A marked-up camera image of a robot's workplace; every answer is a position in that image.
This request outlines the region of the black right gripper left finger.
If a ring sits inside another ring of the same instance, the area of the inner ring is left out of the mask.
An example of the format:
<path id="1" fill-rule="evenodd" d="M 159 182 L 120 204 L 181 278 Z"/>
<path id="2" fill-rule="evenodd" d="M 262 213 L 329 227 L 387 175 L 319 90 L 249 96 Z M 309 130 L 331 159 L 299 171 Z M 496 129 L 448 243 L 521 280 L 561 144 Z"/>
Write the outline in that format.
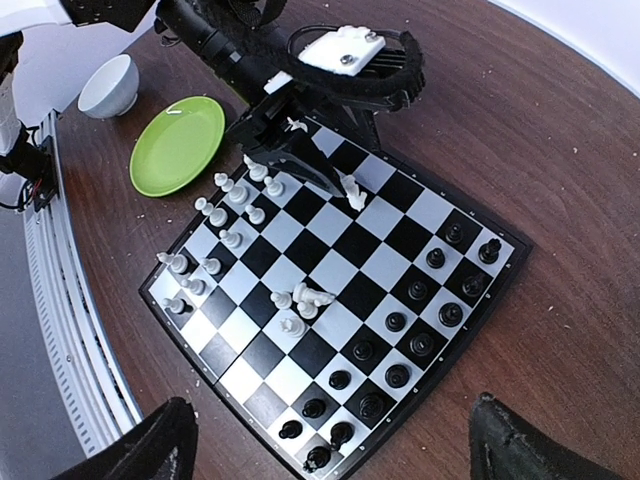
<path id="1" fill-rule="evenodd" d="M 191 479 L 199 428 L 193 406 L 172 397 L 119 440 L 58 479 Z"/>

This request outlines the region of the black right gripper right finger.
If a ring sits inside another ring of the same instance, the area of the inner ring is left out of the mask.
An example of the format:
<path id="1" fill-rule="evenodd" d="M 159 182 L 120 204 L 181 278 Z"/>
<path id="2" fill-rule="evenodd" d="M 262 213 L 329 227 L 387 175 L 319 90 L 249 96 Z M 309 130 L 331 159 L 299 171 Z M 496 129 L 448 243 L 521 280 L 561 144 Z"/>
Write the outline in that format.
<path id="1" fill-rule="evenodd" d="M 484 392 L 469 419 L 472 479 L 619 479 L 555 442 L 494 395 Z"/>

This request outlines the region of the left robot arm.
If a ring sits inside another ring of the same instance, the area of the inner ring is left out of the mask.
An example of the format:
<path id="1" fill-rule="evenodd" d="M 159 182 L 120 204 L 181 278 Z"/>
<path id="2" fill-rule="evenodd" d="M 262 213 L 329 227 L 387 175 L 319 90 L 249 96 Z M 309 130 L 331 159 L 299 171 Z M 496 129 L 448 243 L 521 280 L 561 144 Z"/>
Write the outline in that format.
<path id="1" fill-rule="evenodd" d="M 254 109 L 231 126 L 229 138 L 257 164 L 306 180 L 336 197 L 356 198 L 355 181 L 342 180 L 312 142 L 306 125 L 294 119 L 285 125 L 283 112 L 262 121 L 256 109 L 289 108 L 293 94 L 279 91 L 301 80 L 289 67 L 278 67 L 254 47 L 242 47 L 219 20 L 207 20 L 187 1 L 4 1 L 1 4 L 1 170 L 52 188 L 49 153 L 28 141 L 27 129 L 15 112 L 10 78 L 18 64 L 25 29 L 45 25 L 108 23 L 132 32 L 150 10 L 179 40 L 201 57 L 214 73 Z"/>

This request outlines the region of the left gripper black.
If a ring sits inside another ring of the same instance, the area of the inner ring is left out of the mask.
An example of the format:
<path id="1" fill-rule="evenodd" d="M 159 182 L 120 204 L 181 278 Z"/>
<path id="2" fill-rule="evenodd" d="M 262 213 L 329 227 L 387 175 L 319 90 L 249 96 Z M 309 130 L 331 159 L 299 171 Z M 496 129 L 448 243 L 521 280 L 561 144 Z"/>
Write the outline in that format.
<path id="1" fill-rule="evenodd" d="M 363 150 L 380 151 L 369 106 L 311 87 L 286 87 L 265 96 L 228 127 L 227 136 L 251 160 L 309 182 L 334 197 L 345 198 L 337 171 L 308 131 L 316 121 L 346 135 Z"/>

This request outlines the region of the white chess bishop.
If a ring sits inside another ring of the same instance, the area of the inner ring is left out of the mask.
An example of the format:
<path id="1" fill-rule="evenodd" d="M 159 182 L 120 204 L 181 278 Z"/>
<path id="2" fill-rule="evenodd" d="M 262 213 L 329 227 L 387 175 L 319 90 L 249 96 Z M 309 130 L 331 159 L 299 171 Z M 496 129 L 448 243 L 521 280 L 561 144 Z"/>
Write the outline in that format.
<path id="1" fill-rule="evenodd" d="M 166 265 L 167 268 L 177 275 L 185 275 L 193 270 L 193 263 L 183 254 L 171 254 L 167 252 L 158 252 L 157 260 Z"/>

